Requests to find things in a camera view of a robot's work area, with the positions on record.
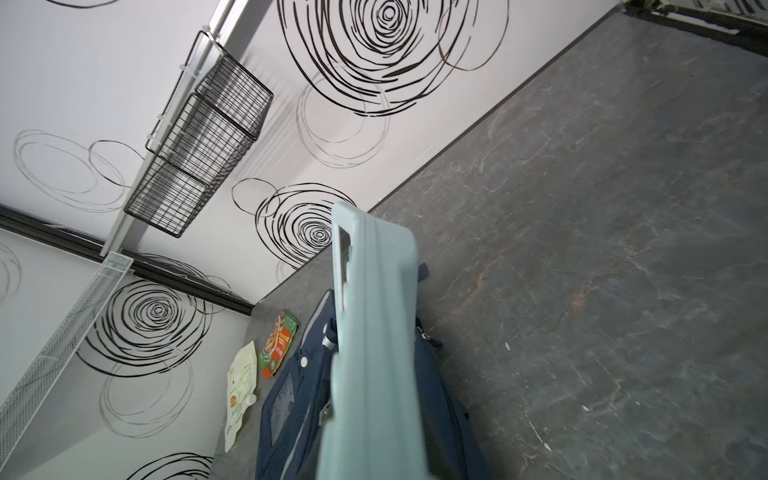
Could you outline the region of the teal calculator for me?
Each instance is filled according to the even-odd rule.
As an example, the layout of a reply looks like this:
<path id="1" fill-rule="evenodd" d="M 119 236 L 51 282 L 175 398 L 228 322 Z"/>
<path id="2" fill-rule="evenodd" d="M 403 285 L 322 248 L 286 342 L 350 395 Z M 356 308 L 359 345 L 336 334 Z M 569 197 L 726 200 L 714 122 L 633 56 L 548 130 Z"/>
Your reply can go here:
<path id="1" fill-rule="evenodd" d="M 405 227 L 332 207 L 338 347 L 320 479 L 428 479 L 415 375 L 419 254 Z"/>

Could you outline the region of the navy blue student backpack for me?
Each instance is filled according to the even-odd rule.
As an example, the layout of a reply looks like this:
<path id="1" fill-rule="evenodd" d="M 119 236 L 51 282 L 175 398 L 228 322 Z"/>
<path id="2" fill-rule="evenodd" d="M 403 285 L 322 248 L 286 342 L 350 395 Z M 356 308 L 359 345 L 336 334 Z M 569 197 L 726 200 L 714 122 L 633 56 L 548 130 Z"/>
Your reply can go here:
<path id="1" fill-rule="evenodd" d="M 415 321 L 415 377 L 429 471 L 440 479 L 489 479 L 464 405 L 432 355 L 442 343 Z M 334 291 L 327 290 L 299 345 L 278 371 L 261 408 L 257 479 L 314 479 L 323 425 L 332 413 L 331 351 L 337 341 Z"/>

